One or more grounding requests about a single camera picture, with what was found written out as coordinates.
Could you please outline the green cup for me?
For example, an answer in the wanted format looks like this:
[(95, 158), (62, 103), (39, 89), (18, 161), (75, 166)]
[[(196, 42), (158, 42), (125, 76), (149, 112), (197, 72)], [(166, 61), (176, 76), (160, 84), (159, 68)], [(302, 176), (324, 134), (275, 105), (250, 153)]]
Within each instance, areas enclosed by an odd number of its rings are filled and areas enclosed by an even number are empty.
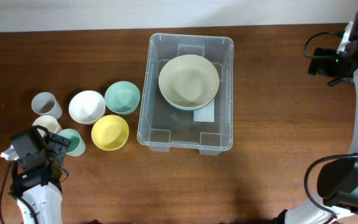
[(86, 144), (78, 131), (74, 129), (64, 129), (59, 132), (59, 135), (70, 140), (67, 151), (69, 156), (78, 157), (85, 152)]

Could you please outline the cream plate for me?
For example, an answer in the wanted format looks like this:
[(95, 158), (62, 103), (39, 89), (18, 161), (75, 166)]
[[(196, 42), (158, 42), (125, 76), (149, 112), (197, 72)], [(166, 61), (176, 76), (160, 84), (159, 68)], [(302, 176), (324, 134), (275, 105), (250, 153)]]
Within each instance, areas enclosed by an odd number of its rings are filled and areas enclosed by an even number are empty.
[(196, 96), (181, 96), (179, 94), (169, 94), (164, 95), (170, 102), (177, 106), (185, 107), (185, 108), (194, 108), (194, 109), (200, 109), (204, 106), (206, 106), (211, 100), (214, 99), (214, 96), (209, 95), (196, 95)]

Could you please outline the beige plate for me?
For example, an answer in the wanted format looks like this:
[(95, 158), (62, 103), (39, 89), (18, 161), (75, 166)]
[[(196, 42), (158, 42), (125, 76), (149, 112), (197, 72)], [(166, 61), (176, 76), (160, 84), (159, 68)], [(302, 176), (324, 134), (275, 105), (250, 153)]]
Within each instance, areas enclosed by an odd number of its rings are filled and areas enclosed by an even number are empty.
[(220, 86), (216, 67), (199, 55), (181, 55), (167, 62), (160, 71), (158, 87), (164, 95), (216, 96)]

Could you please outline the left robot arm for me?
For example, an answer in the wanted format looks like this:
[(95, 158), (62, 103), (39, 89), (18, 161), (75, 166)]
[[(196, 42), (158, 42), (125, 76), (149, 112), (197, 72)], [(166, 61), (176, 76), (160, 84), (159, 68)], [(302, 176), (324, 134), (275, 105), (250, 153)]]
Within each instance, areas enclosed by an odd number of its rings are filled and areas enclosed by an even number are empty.
[(61, 223), (61, 177), (71, 141), (35, 125), (11, 137), (12, 185), (24, 223)]

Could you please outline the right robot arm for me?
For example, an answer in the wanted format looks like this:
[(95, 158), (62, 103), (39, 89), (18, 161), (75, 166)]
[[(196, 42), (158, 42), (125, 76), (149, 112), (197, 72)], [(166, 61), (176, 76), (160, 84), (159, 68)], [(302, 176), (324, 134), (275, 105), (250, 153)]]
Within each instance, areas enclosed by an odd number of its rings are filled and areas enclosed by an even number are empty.
[(304, 189), (308, 197), (300, 206), (283, 210), (274, 223), (336, 223), (339, 219), (358, 215), (358, 11), (343, 31), (336, 50), (315, 49), (306, 54), (311, 63), (310, 75), (331, 78), (329, 86), (353, 84), (356, 88), (354, 133), (347, 154), (333, 155), (314, 161), (306, 170)]

